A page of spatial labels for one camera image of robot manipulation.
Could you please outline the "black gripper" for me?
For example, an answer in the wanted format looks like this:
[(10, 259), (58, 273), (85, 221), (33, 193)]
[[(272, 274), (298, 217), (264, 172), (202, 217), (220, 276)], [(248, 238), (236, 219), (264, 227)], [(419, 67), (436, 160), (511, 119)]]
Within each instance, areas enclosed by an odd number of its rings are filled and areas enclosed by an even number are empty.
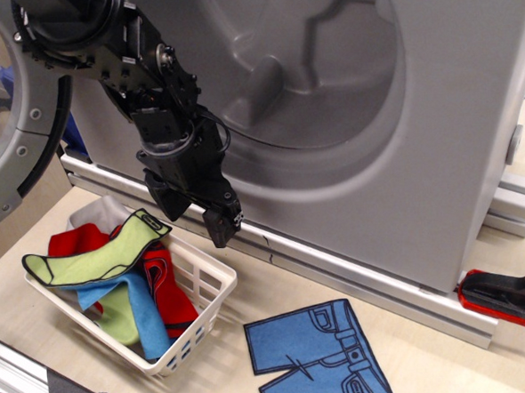
[(207, 234), (216, 248), (225, 248), (244, 219), (237, 194), (222, 176), (230, 143), (229, 133), (223, 140), (218, 132), (222, 121), (203, 106), (192, 117), (150, 108), (132, 119), (141, 135), (136, 158), (145, 165), (145, 184), (157, 206), (170, 221), (179, 220), (191, 204), (205, 208)]

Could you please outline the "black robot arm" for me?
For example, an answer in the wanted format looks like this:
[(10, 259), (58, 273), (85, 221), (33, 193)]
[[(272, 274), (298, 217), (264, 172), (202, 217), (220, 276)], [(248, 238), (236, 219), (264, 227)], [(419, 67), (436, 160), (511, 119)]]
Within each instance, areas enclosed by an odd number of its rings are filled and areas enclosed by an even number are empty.
[(141, 10), (127, 0), (12, 0), (23, 49), (45, 69), (98, 81), (141, 136), (136, 158), (170, 221), (191, 205), (214, 245), (241, 228), (236, 192), (222, 175), (226, 124), (199, 105), (201, 90)]

